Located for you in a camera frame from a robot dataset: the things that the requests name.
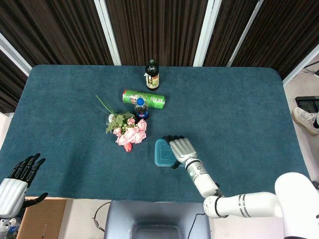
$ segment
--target green felt surface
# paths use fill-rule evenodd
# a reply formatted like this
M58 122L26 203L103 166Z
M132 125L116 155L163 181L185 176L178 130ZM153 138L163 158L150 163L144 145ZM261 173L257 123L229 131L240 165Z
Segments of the green felt surface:
M155 141L190 139L226 196L274 192L285 172L308 176L282 81L270 68L160 67L148 137L125 152L105 134L99 95L116 111L124 89L148 92L144 67L40 65L32 69L0 152L0 177L27 156L47 158L28 195L202 202L183 168L154 164Z

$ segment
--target sneaker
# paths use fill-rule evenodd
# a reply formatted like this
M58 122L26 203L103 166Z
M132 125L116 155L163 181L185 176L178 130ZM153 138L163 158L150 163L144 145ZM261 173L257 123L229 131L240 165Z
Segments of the sneaker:
M317 113L308 113L307 111L304 111L299 107L296 107L293 110L292 116L294 121L305 127L308 133L310 133L311 135L319 134L319 128L314 127L314 122L316 120Z

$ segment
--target blue bottle cap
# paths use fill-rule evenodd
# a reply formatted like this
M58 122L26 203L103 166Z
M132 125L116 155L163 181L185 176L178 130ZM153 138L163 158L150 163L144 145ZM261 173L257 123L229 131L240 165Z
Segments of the blue bottle cap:
M138 98L137 103L138 103L138 106L144 105L144 100L143 100L143 98Z

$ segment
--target dark curtain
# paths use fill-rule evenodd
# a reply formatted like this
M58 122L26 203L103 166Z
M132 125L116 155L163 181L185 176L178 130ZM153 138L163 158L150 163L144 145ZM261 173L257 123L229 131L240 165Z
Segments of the dark curtain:
M285 78L318 44L318 0L266 0L232 66L271 67Z
M107 0L123 65L192 66L207 0Z
M26 75L0 52L0 111L14 112L26 82Z
M93 0L2 0L0 31L31 65L112 65Z
M209 42L204 66L226 66L258 0L223 0Z

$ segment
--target pink rose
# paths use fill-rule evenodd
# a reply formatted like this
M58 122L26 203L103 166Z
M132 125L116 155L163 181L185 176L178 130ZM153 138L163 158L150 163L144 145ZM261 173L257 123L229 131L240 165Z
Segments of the pink rose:
M147 126L148 126L148 123L146 123L146 121L144 119L141 119L138 122L138 127L139 127L140 131L146 131Z
M135 134L139 132L139 128L137 126L127 128L127 131L124 133L124 137L126 138L127 142L135 143Z
M121 128L117 127L113 130L113 134L115 134L117 137L122 135L122 130Z
M127 123L128 123L128 125L132 125L132 124L135 123L135 119L133 119L133 117L131 117L131 118L129 118L129 119L127 120Z
M125 145L123 145L124 149L126 152L131 152L132 150L132 144L131 143L127 143Z
M140 143L145 138L146 138L145 131L139 131L137 134L135 134L135 143Z
M124 135L119 136L115 142L118 145L125 145L125 144L129 143L129 141L126 139L126 137Z

